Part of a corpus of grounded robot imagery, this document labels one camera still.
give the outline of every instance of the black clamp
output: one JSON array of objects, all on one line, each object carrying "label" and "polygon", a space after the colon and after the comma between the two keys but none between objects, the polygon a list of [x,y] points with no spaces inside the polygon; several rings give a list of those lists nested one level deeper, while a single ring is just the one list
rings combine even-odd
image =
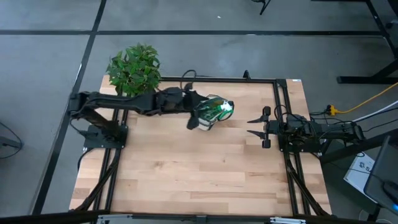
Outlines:
[{"label": "black clamp", "polygon": [[262,139],[262,147],[264,149],[269,149],[271,147],[271,140],[268,138],[269,115],[271,115],[271,108],[269,106],[265,106],[262,109],[262,116],[260,118],[248,121],[248,123],[264,122],[264,132],[248,130],[249,133],[255,134]]}]

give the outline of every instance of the cable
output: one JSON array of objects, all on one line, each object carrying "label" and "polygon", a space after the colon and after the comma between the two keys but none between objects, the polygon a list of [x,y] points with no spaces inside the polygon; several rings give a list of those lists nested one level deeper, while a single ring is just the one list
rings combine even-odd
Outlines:
[{"label": "cable", "polygon": [[398,110],[398,108],[393,108],[393,109],[385,110],[385,111],[382,111],[382,112],[380,112],[380,113],[377,113],[377,114],[368,116],[368,117],[366,117],[366,118],[363,118],[363,119],[361,119],[361,120],[358,120],[358,119],[357,119],[357,120],[355,120],[355,122],[364,121],[364,120],[366,120],[366,119],[369,119],[369,118],[372,118],[372,117],[374,117],[374,116],[377,116],[377,115],[380,115],[380,114],[384,114],[384,113],[387,113],[387,112],[390,112],[390,111],[393,111],[393,110]]},{"label": "cable", "polygon": [[328,120],[326,119],[326,114],[323,114],[323,117],[325,118],[326,124],[329,126]]},{"label": "cable", "polygon": [[313,120],[316,120],[316,119],[335,120],[335,121],[340,121],[341,123],[345,122],[345,121],[343,121],[341,119],[337,119],[337,118],[311,118],[311,119],[313,119]]},{"label": "cable", "polygon": [[395,101],[395,102],[393,102],[393,103],[391,103],[390,105],[388,105],[388,106],[386,106],[386,107],[384,107],[384,108],[379,109],[379,110],[376,111],[376,112],[373,112],[373,113],[371,113],[371,114],[368,114],[368,115],[363,116],[363,117],[360,117],[360,118],[357,118],[357,119],[355,119],[355,120],[353,120],[353,121],[354,121],[354,122],[361,121],[362,119],[365,119],[365,118],[367,118],[368,116],[372,116],[372,115],[374,115],[374,114],[378,114],[379,112],[382,112],[382,111],[384,111],[384,110],[390,108],[391,106],[394,106],[394,105],[397,104],[397,103],[398,103],[398,100]]},{"label": "cable", "polygon": [[381,96],[383,93],[387,92],[391,88],[394,88],[396,85],[398,85],[398,82],[393,84],[393,85],[391,85],[390,87],[386,88],[385,90],[381,91],[379,94],[376,94],[376,95],[370,97],[369,99],[365,100],[364,102],[360,103],[359,105],[357,105],[357,106],[355,106],[355,107],[353,107],[353,108],[351,108],[349,110],[346,110],[346,111],[339,111],[338,109],[334,108],[334,106],[332,106],[332,109],[334,108],[334,114],[338,114],[338,113],[345,114],[345,113],[349,113],[349,112],[351,112],[351,111],[353,111],[355,109],[358,109],[360,106],[363,106],[366,103],[369,103],[371,100],[375,99],[378,96]]},{"label": "cable", "polygon": [[80,162],[83,159],[83,157],[89,153],[91,150],[93,150],[93,148],[88,148],[80,157],[79,157],[79,161],[77,162],[77,171],[79,171],[80,169]]},{"label": "cable", "polygon": [[323,134],[319,137],[318,140],[321,140],[321,138],[322,138],[324,135],[326,135],[327,133],[329,133],[329,132],[331,132],[331,131],[337,131],[337,130],[340,130],[340,129],[348,129],[348,128],[343,127],[343,128],[333,128],[333,129],[330,129],[329,131],[325,131],[325,133],[323,133]]},{"label": "cable", "polygon": [[336,122],[336,123],[333,123],[333,124],[340,124],[340,123],[352,123],[352,121],[339,121],[339,122]]},{"label": "cable", "polygon": [[0,125],[3,126],[3,127],[5,127],[8,131],[10,131],[10,132],[18,139],[18,141],[19,141],[19,147],[18,147],[18,149],[17,149],[16,152],[14,152],[13,154],[11,154],[11,155],[9,155],[9,156],[0,157],[0,159],[7,159],[7,158],[9,158],[9,157],[11,157],[11,156],[17,154],[17,153],[22,149],[22,147],[24,146],[24,142],[22,142],[22,140],[20,139],[20,137],[19,137],[14,131],[12,131],[11,128],[8,128],[8,127],[7,127],[5,124],[3,124],[2,122],[0,122]]},{"label": "cable", "polygon": [[318,115],[323,115],[323,114],[325,114],[326,113],[326,110],[324,111],[324,112],[312,112],[312,113],[310,113],[310,115],[312,115],[312,116],[318,116]]},{"label": "cable", "polygon": [[296,115],[294,115],[294,114],[292,114],[292,113],[289,113],[289,112],[282,113],[282,115],[278,118],[278,116],[277,116],[277,114],[276,114],[276,109],[277,109],[278,107],[281,107],[281,106],[283,106],[284,108],[286,108],[285,105],[276,105],[276,107],[274,108],[274,114],[275,114],[275,117],[276,117],[277,120],[278,120],[278,130],[277,130],[277,131],[278,131],[279,134],[281,134],[281,133],[280,133],[280,119],[283,118],[283,116],[284,116],[285,114],[288,114],[288,115],[293,116],[297,121],[301,121],[301,122],[304,122],[304,123],[306,123],[306,124],[308,123],[308,125],[313,129],[314,138],[317,138],[317,131],[315,130],[315,128],[313,127],[313,125],[311,124],[311,122],[309,122],[309,121],[307,121],[307,120],[304,120],[304,118],[300,119],[300,118],[296,117]]},{"label": "cable", "polygon": [[73,121],[73,120],[74,120],[74,119],[71,119],[71,120],[69,121],[69,125],[70,125],[74,130],[76,130],[80,135],[84,136],[83,131],[77,129],[77,128],[72,124],[72,121]]},{"label": "cable", "polygon": [[187,70],[187,71],[181,76],[181,81],[180,81],[180,89],[181,89],[181,90],[183,89],[183,88],[182,88],[182,81],[183,81],[183,78],[184,78],[184,76],[185,76],[186,74],[188,74],[188,73],[190,73],[190,72],[193,72],[193,78],[194,78],[194,79],[198,76],[197,71],[195,71],[195,70],[193,70],[193,69]]},{"label": "cable", "polygon": [[386,220],[385,218],[379,218],[378,220],[376,220],[376,222],[378,222],[378,221],[381,221],[381,220],[384,220],[384,221],[386,221],[386,222],[388,222],[388,223],[391,223],[391,224],[392,224],[392,222],[391,222],[391,221],[389,221],[389,220]]},{"label": "cable", "polygon": [[395,122],[395,121],[398,121],[398,119],[389,121],[389,122],[384,123],[384,124],[377,125],[377,126],[375,126],[375,127],[373,127],[373,128],[370,128],[370,129],[368,129],[368,130],[366,130],[366,131],[363,131],[363,132],[368,132],[368,131],[370,131],[370,130],[372,130],[372,129],[374,129],[374,128],[378,128],[378,127],[381,127],[381,126],[383,126],[383,125],[386,125],[386,124],[389,124],[389,123],[393,123],[393,122]]},{"label": "cable", "polygon": [[361,220],[361,214],[362,214],[362,212],[363,212],[363,209],[361,209],[361,211],[359,212],[358,220]]},{"label": "cable", "polygon": [[332,162],[329,162],[329,163],[332,164],[332,165],[334,165],[335,167],[337,167],[337,168],[343,170],[343,171],[346,171],[346,170],[353,170],[353,171],[356,171],[356,172],[361,172],[361,173],[363,173],[363,174],[369,174],[369,175],[375,177],[377,180],[380,180],[381,182],[384,182],[380,177],[378,177],[378,176],[376,176],[376,175],[374,175],[374,174],[371,174],[370,172],[365,172],[365,171],[361,171],[361,170],[357,170],[357,169],[352,169],[352,168],[346,168],[346,169],[345,169],[345,168],[340,167],[339,165],[334,164],[334,163],[332,163]]}]

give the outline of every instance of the metal bracket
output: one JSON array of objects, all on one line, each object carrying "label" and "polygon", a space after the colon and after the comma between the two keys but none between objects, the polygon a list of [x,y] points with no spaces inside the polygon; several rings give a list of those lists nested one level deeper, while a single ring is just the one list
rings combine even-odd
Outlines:
[{"label": "metal bracket", "polygon": [[282,88],[287,88],[286,79],[276,79],[276,83],[278,83]]},{"label": "metal bracket", "polygon": [[105,224],[105,221],[130,218],[132,219],[132,214],[98,215],[98,221],[100,221],[101,224]]},{"label": "metal bracket", "polygon": [[275,224],[305,224],[305,220],[298,220],[293,218],[272,217],[271,223]]},{"label": "metal bracket", "polygon": [[247,70],[244,71],[243,78],[245,78],[246,80],[250,80],[251,79],[249,71],[247,71]]},{"label": "metal bracket", "polygon": [[207,222],[207,215],[197,215],[197,224],[204,224]]},{"label": "metal bracket", "polygon": [[106,139],[101,130],[96,126],[90,125],[86,133],[86,141],[84,147],[86,148],[110,148],[110,149],[122,149],[126,145],[127,132],[129,127],[126,125],[119,126],[120,137],[116,141],[110,141]]}]

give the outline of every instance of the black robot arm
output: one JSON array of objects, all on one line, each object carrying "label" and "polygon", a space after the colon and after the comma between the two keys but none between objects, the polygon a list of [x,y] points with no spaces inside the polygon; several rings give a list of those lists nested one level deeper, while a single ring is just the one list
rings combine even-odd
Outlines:
[{"label": "black robot arm", "polygon": [[321,139],[340,139],[353,143],[364,139],[361,127],[355,122],[318,124],[297,114],[287,114],[286,122],[283,122],[282,118],[270,121],[269,115],[271,115],[271,108],[266,106],[259,119],[248,121],[248,123],[264,122],[263,132],[248,131],[263,139],[262,146],[264,148],[271,146],[269,134],[276,134],[282,141],[287,142],[289,148],[286,150],[289,152],[320,152]]},{"label": "black robot arm", "polygon": [[86,138],[85,147],[122,147],[126,142],[127,127],[117,121],[108,121],[95,109],[133,110],[144,116],[190,113],[187,128],[193,129],[199,125],[195,107],[208,98],[191,88],[189,83],[184,89],[170,87],[135,97],[81,92],[70,97],[68,112],[71,120],[83,118],[92,124],[87,131],[79,131]]}]

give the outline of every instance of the wire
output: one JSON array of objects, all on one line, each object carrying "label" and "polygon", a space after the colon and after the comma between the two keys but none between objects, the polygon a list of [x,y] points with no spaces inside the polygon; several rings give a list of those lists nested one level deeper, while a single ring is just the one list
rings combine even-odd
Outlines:
[{"label": "wire", "polygon": [[181,81],[180,81],[180,89],[181,89],[181,90],[182,90],[182,80],[183,80],[184,76],[185,76],[186,74],[190,73],[190,72],[193,72],[193,78],[194,78],[194,79],[198,76],[197,71],[195,71],[195,70],[193,70],[193,69],[187,70],[187,71],[181,76]]},{"label": "wire", "polygon": [[361,211],[359,212],[358,220],[361,220],[361,214],[362,214],[362,212],[363,212],[363,209],[361,209]]},{"label": "wire", "polygon": [[77,128],[72,124],[72,121],[73,121],[73,120],[74,120],[74,119],[71,119],[71,120],[69,121],[69,125],[70,125],[74,130],[76,130],[79,134],[81,134],[82,136],[84,136],[83,131],[77,129]]},{"label": "wire", "polygon": [[296,115],[294,115],[294,114],[292,114],[292,113],[289,113],[289,112],[282,113],[282,115],[280,116],[280,118],[278,118],[278,116],[277,116],[277,114],[276,114],[276,109],[277,109],[278,107],[282,107],[282,106],[283,106],[284,108],[286,108],[285,105],[276,105],[275,108],[274,108],[274,114],[275,114],[275,117],[276,117],[277,120],[278,120],[278,133],[279,133],[279,134],[281,134],[281,133],[280,133],[280,119],[283,118],[283,115],[288,114],[288,115],[293,116],[297,121],[301,121],[301,122],[304,122],[304,123],[308,123],[308,125],[313,129],[314,138],[317,138],[317,131],[315,130],[315,128],[313,127],[313,125],[311,124],[311,122],[305,120],[304,118],[301,118],[301,119],[300,119],[300,118],[296,117]]},{"label": "wire", "polygon": [[368,132],[368,131],[370,131],[370,130],[372,130],[372,129],[374,129],[374,128],[378,128],[378,127],[381,127],[381,126],[383,126],[383,125],[386,125],[386,124],[389,124],[389,123],[393,123],[393,122],[395,122],[395,121],[398,121],[398,119],[389,121],[389,122],[384,123],[384,124],[377,125],[377,126],[375,126],[375,127],[373,127],[373,128],[370,128],[370,129],[368,129],[368,130],[366,130],[366,131],[363,131],[363,132]]},{"label": "wire", "polygon": [[340,130],[340,129],[349,129],[349,128],[353,128],[353,127],[332,128],[332,129],[330,129],[330,130],[328,130],[328,131],[325,131],[325,133],[323,133],[323,134],[319,137],[318,140],[321,140],[321,138],[322,138],[324,135],[326,135],[327,133],[329,133],[329,132],[331,132],[331,131],[337,131],[337,130]]},{"label": "wire", "polygon": [[363,118],[363,119],[361,119],[361,120],[354,120],[354,122],[364,121],[364,120],[369,119],[369,118],[371,118],[371,117],[374,117],[374,116],[377,116],[377,115],[380,115],[380,114],[384,114],[384,113],[387,113],[387,112],[390,112],[390,111],[393,111],[393,110],[398,110],[398,108],[393,108],[393,109],[385,110],[385,111],[382,111],[382,112],[380,112],[380,113],[374,114],[374,115],[372,115],[372,116],[368,116],[368,117],[366,117],[366,118]]},{"label": "wire", "polygon": [[22,149],[22,147],[24,146],[24,142],[22,142],[22,140],[20,139],[20,137],[19,137],[14,131],[12,131],[11,128],[8,128],[8,127],[7,127],[5,124],[3,124],[2,122],[0,122],[0,125],[3,126],[3,127],[5,127],[8,131],[10,131],[10,132],[18,139],[18,141],[19,141],[19,147],[18,147],[18,149],[17,149],[16,152],[14,152],[13,154],[11,154],[11,155],[9,155],[9,156],[0,157],[0,159],[7,159],[7,158],[9,158],[9,157],[11,157],[11,156],[17,154],[17,153]]},{"label": "wire", "polygon": [[312,116],[318,116],[318,115],[323,115],[323,114],[326,114],[326,110],[324,112],[312,112],[312,113],[310,113],[310,115],[312,115]]},{"label": "wire", "polygon": [[333,124],[340,124],[340,123],[353,123],[353,121],[339,121],[339,122],[336,122],[336,123],[333,123]]},{"label": "wire", "polygon": [[349,113],[349,112],[351,112],[351,111],[353,111],[353,110],[355,110],[355,109],[358,109],[360,106],[363,106],[363,105],[365,105],[366,103],[369,103],[371,100],[375,99],[375,98],[378,97],[378,96],[381,96],[383,93],[387,92],[387,91],[390,90],[391,88],[394,88],[396,85],[398,85],[398,82],[395,83],[395,84],[393,84],[393,85],[391,85],[391,86],[389,86],[389,87],[386,88],[385,90],[381,91],[379,94],[376,94],[376,95],[370,97],[369,99],[365,100],[364,102],[358,104],[357,106],[355,106],[355,107],[353,107],[353,108],[351,108],[351,109],[349,109],[349,110],[346,110],[346,111],[339,111],[339,110],[335,109],[335,113],[336,113],[336,114],[337,114],[337,113],[345,114],[345,113]]},{"label": "wire", "polygon": [[391,221],[389,221],[389,220],[386,220],[385,218],[379,218],[378,220],[376,220],[376,222],[379,222],[379,221],[381,221],[381,220],[384,220],[384,221],[386,221],[386,222],[388,222],[388,223],[391,223],[391,224],[392,224],[392,222],[391,222]]},{"label": "wire", "polygon": [[345,121],[343,121],[341,119],[337,119],[337,118],[311,118],[311,119],[313,119],[313,120],[316,120],[316,119],[335,120],[335,121],[340,121],[341,123],[345,122]]},{"label": "wire", "polygon": [[81,160],[82,160],[83,157],[84,157],[87,153],[89,153],[91,150],[93,150],[93,148],[88,148],[88,149],[79,157],[79,161],[77,162],[77,171],[79,171],[79,169],[80,169]]},{"label": "wire", "polygon": [[323,114],[323,117],[325,118],[326,124],[329,126],[328,120],[326,119],[326,114]]},{"label": "wire", "polygon": [[394,106],[394,105],[397,104],[397,103],[398,103],[398,100],[395,101],[395,102],[393,102],[393,103],[391,103],[390,105],[388,105],[388,106],[382,108],[382,109],[379,109],[379,110],[376,111],[376,112],[373,112],[373,113],[371,113],[371,114],[368,114],[368,115],[363,116],[363,117],[360,117],[360,118],[357,118],[357,119],[355,119],[355,120],[353,120],[353,121],[355,121],[355,122],[361,121],[362,119],[365,119],[365,118],[367,118],[368,116],[372,116],[372,115],[374,115],[374,114],[378,114],[379,112],[382,112],[382,111],[384,111],[384,110],[390,108],[391,106]]}]

